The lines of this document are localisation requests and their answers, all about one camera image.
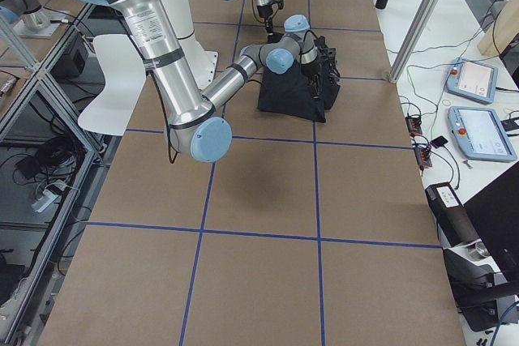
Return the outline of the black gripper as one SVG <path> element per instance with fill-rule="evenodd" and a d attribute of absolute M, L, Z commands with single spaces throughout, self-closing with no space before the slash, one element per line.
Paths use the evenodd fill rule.
<path fill-rule="evenodd" d="M 340 90 L 335 48 L 329 47 L 324 36 L 314 39 L 316 58 L 302 64 L 302 74 L 308 79 L 308 89 L 314 99 L 336 99 Z"/>
<path fill-rule="evenodd" d="M 284 8 L 284 0 L 257 0 L 259 18 L 263 21 L 267 38 L 282 38 L 283 34 L 274 31 L 273 17 Z"/>

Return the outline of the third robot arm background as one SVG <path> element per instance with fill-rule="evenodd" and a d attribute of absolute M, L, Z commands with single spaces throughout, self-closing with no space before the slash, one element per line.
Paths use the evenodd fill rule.
<path fill-rule="evenodd" d="M 49 39 L 60 24 L 52 22 L 51 13 L 39 0 L 1 0 L 1 16 L 25 38 Z"/>

